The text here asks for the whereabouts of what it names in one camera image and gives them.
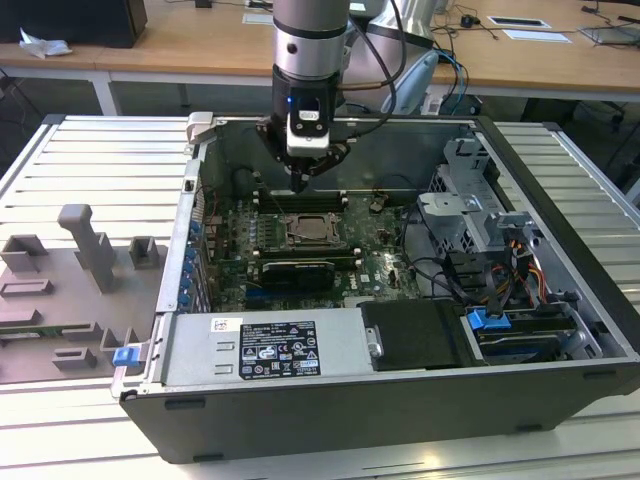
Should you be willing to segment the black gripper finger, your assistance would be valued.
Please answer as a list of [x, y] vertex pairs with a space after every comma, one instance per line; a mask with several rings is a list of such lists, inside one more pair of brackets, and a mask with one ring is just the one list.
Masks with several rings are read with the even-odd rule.
[[299, 194], [301, 169], [299, 161], [287, 151], [285, 124], [278, 117], [264, 117], [256, 122], [256, 132], [271, 157], [289, 174], [290, 190]]
[[346, 143], [329, 145], [326, 153], [318, 158], [306, 159], [301, 173], [301, 190], [304, 191], [312, 177], [318, 177], [341, 164], [348, 155]]

